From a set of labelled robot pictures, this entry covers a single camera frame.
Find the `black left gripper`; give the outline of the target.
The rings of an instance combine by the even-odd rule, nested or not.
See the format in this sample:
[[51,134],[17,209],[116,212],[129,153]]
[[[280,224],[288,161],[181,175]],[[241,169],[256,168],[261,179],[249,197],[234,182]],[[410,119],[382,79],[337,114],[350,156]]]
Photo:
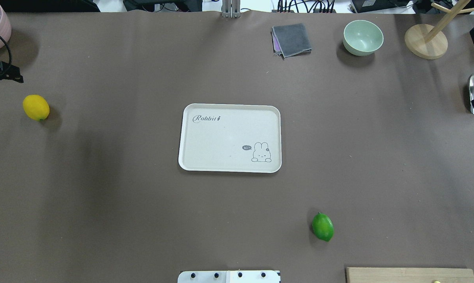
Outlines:
[[2,79],[9,79],[18,83],[24,82],[20,68],[4,61],[0,61],[0,80]]

